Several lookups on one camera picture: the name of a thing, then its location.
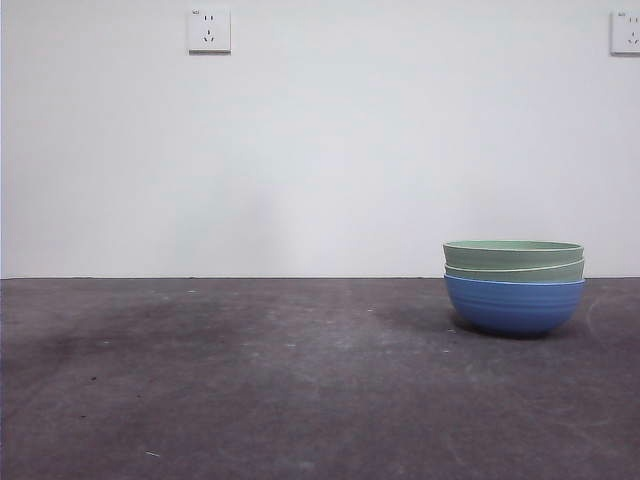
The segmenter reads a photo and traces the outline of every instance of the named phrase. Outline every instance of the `green bowl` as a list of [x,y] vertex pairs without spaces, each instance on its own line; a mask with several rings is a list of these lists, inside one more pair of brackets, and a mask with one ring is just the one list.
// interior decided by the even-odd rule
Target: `green bowl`
[[582,280],[584,259],[567,265],[554,267],[519,268],[514,270],[477,270],[444,266],[450,277],[469,280],[490,280],[494,282],[517,283],[559,283]]
[[472,270],[515,270],[575,263],[584,247],[528,240],[468,240],[444,244],[447,265]]

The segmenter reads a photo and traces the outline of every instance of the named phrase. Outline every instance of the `concrete floor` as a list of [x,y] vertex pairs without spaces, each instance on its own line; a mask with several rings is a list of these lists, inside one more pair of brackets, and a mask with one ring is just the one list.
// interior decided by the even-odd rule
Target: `concrete floor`
[[442,280],[2,282],[2,478],[640,478],[640,279],[550,336]]

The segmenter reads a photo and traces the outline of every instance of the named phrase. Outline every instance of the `electrical outlet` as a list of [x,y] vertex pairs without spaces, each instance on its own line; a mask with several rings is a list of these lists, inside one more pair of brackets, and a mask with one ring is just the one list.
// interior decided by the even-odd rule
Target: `electrical outlet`
[[640,12],[611,14],[611,53],[640,55]]
[[189,52],[231,51],[231,13],[228,8],[194,9],[188,14]]

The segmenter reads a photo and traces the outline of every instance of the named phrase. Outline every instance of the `bowl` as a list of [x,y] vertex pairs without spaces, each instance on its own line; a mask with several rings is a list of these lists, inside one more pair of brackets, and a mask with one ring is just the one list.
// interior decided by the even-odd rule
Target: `bowl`
[[515,283],[445,275],[451,303],[462,318],[491,333],[537,336],[563,324],[575,311],[584,280]]
[[468,240],[444,244],[447,265],[455,268],[513,270],[575,263],[584,247],[575,243],[529,240]]
[[496,282],[520,282],[520,283],[558,283],[576,282],[582,280],[584,259],[567,265],[553,267],[518,268],[512,270],[480,270],[470,268],[456,268],[450,265],[444,266],[447,275],[472,280],[493,280]]

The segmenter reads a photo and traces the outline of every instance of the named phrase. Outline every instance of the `blue bowl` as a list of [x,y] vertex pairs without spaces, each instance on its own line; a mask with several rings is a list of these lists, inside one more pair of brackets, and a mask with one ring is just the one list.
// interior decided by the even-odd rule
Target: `blue bowl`
[[584,288],[584,280],[512,283],[444,278],[462,318],[482,330],[507,335],[541,335],[563,324],[580,303]]

